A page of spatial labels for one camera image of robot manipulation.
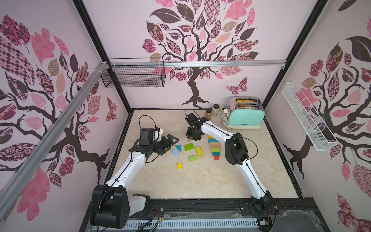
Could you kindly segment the yellow rectangular block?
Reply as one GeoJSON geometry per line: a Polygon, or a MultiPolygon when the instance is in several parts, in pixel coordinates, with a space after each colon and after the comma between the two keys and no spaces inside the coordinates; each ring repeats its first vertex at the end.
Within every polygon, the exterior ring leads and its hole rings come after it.
{"type": "Polygon", "coordinates": [[[196,147],[195,150],[196,150],[196,153],[197,153],[197,155],[199,157],[202,157],[203,156],[203,151],[202,151],[202,149],[200,147],[196,147]]]}

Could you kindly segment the teal long block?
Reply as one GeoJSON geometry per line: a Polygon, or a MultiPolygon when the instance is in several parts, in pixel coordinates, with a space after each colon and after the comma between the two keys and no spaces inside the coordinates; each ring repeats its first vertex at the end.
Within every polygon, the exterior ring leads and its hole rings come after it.
{"type": "Polygon", "coordinates": [[[208,139],[208,142],[209,143],[219,143],[219,141],[216,140],[216,139],[208,139]]]}

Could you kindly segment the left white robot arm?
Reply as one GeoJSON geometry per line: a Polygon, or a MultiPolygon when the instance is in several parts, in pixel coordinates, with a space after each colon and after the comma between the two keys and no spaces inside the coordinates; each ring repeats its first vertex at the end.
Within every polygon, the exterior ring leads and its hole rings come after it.
{"type": "Polygon", "coordinates": [[[130,216],[143,211],[149,196],[140,194],[129,196],[129,187],[153,153],[161,156],[178,142],[179,139],[170,134],[157,140],[137,139],[129,150],[128,159],[119,171],[105,184],[94,188],[90,224],[122,229],[130,216]]]}

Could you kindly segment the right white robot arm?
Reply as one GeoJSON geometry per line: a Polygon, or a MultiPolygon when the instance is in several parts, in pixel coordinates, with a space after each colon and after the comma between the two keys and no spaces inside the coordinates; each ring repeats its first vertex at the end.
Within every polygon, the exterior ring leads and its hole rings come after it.
{"type": "Polygon", "coordinates": [[[246,181],[253,201],[252,207],[257,214],[262,215],[274,208],[273,197],[254,171],[244,138],[240,133],[228,132],[208,118],[199,119],[194,114],[186,116],[185,120],[189,124],[186,132],[189,139],[197,141],[206,134],[224,143],[225,158],[229,164],[234,165],[240,171],[246,181]]]}

